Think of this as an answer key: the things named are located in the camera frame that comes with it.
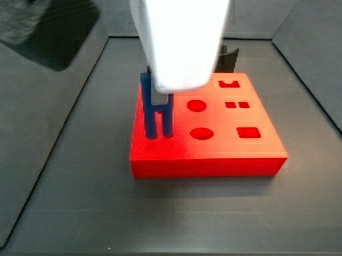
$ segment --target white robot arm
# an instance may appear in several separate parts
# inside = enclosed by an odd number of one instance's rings
[[[130,0],[160,93],[205,85],[217,65],[230,0]]]

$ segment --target gray table surface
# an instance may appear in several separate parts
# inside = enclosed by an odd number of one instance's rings
[[[291,159],[274,178],[134,180],[137,39],[112,39],[3,253],[342,252],[342,139],[269,41],[232,40]]]

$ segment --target red block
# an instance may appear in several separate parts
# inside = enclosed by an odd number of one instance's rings
[[[273,176],[288,152],[245,73],[216,73],[205,87],[176,93],[174,136],[145,135],[141,92],[132,143],[136,178]]]

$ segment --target small square hole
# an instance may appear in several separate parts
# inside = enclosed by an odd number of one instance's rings
[[[261,138],[261,132],[257,127],[238,127],[238,134],[240,137],[246,139],[246,138]]]
[[[246,101],[240,102],[240,107],[241,108],[250,108],[249,102],[246,102]]]
[[[226,108],[237,108],[236,102],[226,102]]]

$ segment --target metal enclosure wall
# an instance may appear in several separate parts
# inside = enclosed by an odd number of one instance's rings
[[[272,39],[299,0],[232,0],[225,37]],[[138,36],[130,1],[95,0],[110,36]]]
[[[340,130],[341,10],[341,0],[301,0],[273,40]]]
[[[57,72],[0,44],[0,247],[23,210],[109,35],[101,22]]]

